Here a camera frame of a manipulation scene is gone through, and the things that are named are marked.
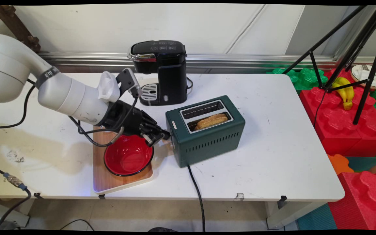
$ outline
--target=white table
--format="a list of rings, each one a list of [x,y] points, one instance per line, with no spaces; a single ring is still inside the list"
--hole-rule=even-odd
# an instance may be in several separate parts
[[[100,73],[67,73],[97,87]],[[140,85],[156,74],[136,74]],[[269,228],[284,226],[345,192],[304,107],[283,74],[188,74],[194,88],[183,104],[136,107],[166,128],[165,111],[228,95],[246,125],[236,150],[191,166],[204,200],[266,201]],[[0,125],[18,122],[27,84],[16,100],[0,104]],[[132,103],[126,93],[121,100]],[[83,123],[85,130],[91,130]],[[197,200],[187,168],[179,168],[171,143],[155,146],[154,179],[105,195],[106,199]],[[79,135],[70,119],[40,106],[37,90],[28,102],[27,117],[18,127],[0,129],[0,169],[19,177],[43,198],[98,198],[93,192],[92,144]],[[276,201],[287,196],[278,211]],[[24,197],[0,175],[0,197]]]

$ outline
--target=bread slice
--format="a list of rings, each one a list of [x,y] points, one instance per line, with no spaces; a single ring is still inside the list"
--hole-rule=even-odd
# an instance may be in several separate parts
[[[206,119],[203,119],[197,123],[195,126],[194,131],[227,121],[227,116],[224,113],[219,113],[213,116],[210,116]]]

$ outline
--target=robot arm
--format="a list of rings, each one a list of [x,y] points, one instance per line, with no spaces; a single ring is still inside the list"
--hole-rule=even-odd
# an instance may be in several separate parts
[[[37,78],[38,101],[46,108],[117,133],[123,123],[124,135],[142,136],[148,146],[170,136],[137,108],[133,107],[125,118],[131,105],[118,100],[119,97],[125,90],[135,99],[141,95],[130,69],[123,70],[116,78],[104,72],[98,88],[93,88],[60,73],[18,40],[0,34],[0,102],[17,98],[30,73]]]

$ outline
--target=black coffee maker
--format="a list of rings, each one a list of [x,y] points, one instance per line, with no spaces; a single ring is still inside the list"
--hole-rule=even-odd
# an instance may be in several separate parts
[[[152,40],[136,43],[130,47],[127,57],[133,60],[137,73],[158,74],[159,83],[142,87],[142,104],[160,106],[187,100],[186,52],[181,42]]]

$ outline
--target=banana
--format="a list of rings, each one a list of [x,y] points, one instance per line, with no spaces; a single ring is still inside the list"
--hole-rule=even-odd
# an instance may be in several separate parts
[[[336,87],[339,87],[339,86],[342,86],[341,84],[339,83],[336,83],[336,82],[333,82],[332,84],[332,88],[336,88]],[[344,89],[339,89],[339,90],[336,90],[340,97],[342,97],[342,100],[343,100],[343,103],[346,102],[346,99],[347,99],[347,94],[346,94],[346,91]]]
[[[336,79],[335,83],[337,84],[336,87],[350,84],[349,80],[344,78],[344,77],[338,77]],[[355,96],[355,92],[353,90],[353,87],[349,86],[347,88],[339,89],[339,90],[337,90],[337,92],[339,93],[339,95],[343,99],[343,108],[345,110],[350,110],[352,108],[352,105],[353,105],[352,99]]]

